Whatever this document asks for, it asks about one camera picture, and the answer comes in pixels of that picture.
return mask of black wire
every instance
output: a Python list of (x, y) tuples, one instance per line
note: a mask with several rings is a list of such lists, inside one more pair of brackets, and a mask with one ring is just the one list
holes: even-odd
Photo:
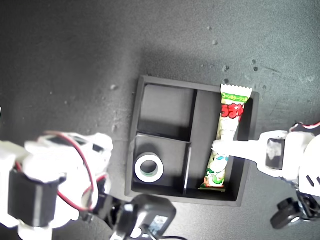
[[(146, 226), (145, 224), (142, 226), (144, 228), (144, 230), (149, 234), (150, 238), (152, 240), (158, 240), (156, 238), (156, 236), (149, 230), (148, 226)], [(182, 237), (182, 236), (163, 236), (160, 237), (160, 239), (178, 239), (178, 240), (187, 240), (186, 238)]]
[(178, 240), (187, 240), (186, 238), (182, 236), (163, 236), (160, 239), (178, 239)]

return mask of dark countertop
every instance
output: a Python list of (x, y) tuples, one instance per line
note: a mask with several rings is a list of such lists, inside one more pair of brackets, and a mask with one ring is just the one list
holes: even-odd
[[(319, 0), (2, 1), (0, 138), (23, 144), (45, 130), (108, 134), (111, 193), (123, 198), (139, 75), (253, 88), (260, 93), (256, 136), (312, 124), (320, 120), (319, 23)], [(241, 207), (175, 203), (167, 234), (319, 239), (317, 222), (272, 229), (277, 203), (293, 195), (251, 164)], [(104, 240), (109, 232), (101, 221), (78, 221), (55, 230), (54, 239)], [(18, 239), (2, 227), (4, 236)]]

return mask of roll of tape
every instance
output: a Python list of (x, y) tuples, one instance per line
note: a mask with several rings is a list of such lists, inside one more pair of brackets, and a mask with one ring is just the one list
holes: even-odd
[[(141, 169), (142, 164), (146, 161), (152, 161), (156, 164), (154, 171), (144, 172)], [(156, 154), (152, 152), (145, 152), (137, 158), (134, 171), (138, 179), (140, 179), (142, 182), (154, 183), (158, 181), (164, 174), (164, 164)]]

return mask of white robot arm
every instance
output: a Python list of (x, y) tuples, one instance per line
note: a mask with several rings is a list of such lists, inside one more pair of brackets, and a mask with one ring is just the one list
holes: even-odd
[(112, 149), (101, 133), (51, 131), (24, 148), (0, 141), (0, 223), (17, 226), (22, 240), (51, 240), (70, 220), (98, 217), (113, 230), (111, 240), (161, 239), (176, 208), (157, 196), (126, 202), (109, 195)]
[[(87, 166), (72, 143), (85, 155)], [(112, 149), (112, 139), (100, 133), (82, 136), (48, 132), (37, 141), (26, 142), (24, 148), (0, 141), (0, 223), (8, 228), (18, 226), (23, 240), (51, 240), (52, 229), (77, 220), (81, 210), (95, 208), (97, 181), (104, 179), (104, 191), (109, 193), (107, 167)], [(55, 194), (55, 211), (44, 213), (50, 207), (43, 196), (50, 191)], [(27, 216), (24, 209), (32, 208), (33, 216)]]
[(262, 173), (281, 178), (296, 189), (298, 202), (288, 198), (278, 204), (279, 212), (271, 219), (275, 229), (300, 219), (320, 218), (320, 205), (313, 198), (320, 197), (320, 123), (297, 123), (289, 132), (265, 132), (257, 141), (216, 140), (212, 149), (253, 161)]

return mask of green wrapper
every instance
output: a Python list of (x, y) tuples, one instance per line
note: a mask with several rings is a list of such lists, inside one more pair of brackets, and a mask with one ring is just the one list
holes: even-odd
[[(233, 141), (245, 103), (251, 96), (252, 88), (221, 85), (221, 113), (216, 134), (217, 140)], [(200, 190), (225, 191), (226, 166), (229, 156), (212, 151)]]

